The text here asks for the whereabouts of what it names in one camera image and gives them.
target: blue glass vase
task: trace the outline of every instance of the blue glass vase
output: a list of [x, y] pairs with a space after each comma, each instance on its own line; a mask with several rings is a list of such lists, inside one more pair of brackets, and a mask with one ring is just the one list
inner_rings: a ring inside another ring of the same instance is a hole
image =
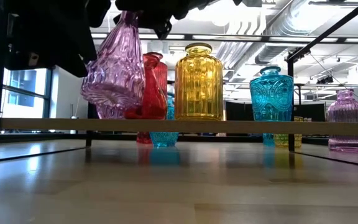
[[[291, 121], [293, 79], [280, 71], [277, 66], [263, 68], [262, 76], [250, 82], [254, 120]], [[264, 145], [274, 146], [273, 134], [264, 134]]]
[[[175, 106], [173, 105], [174, 95], [168, 93], [167, 119], [175, 119]], [[151, 132], [150, 137], [153, 145], [157, 147], [174, 146], [178, 140], [178, 132]]]

